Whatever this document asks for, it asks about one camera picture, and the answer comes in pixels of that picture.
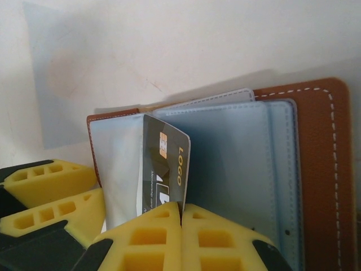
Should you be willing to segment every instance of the white background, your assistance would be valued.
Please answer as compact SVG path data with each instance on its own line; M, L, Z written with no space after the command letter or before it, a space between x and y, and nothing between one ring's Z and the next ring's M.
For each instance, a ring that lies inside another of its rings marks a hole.
M29 3L39 16L26 15ZM79 134L96 108L337 76L351 91L361 168L359 1L0 0L0 167L44 158L92 164L84 136L44 147L34 70L49 48L38 25L54 35L65 26L81 41L42 63L47 91L66 107L59 118Z

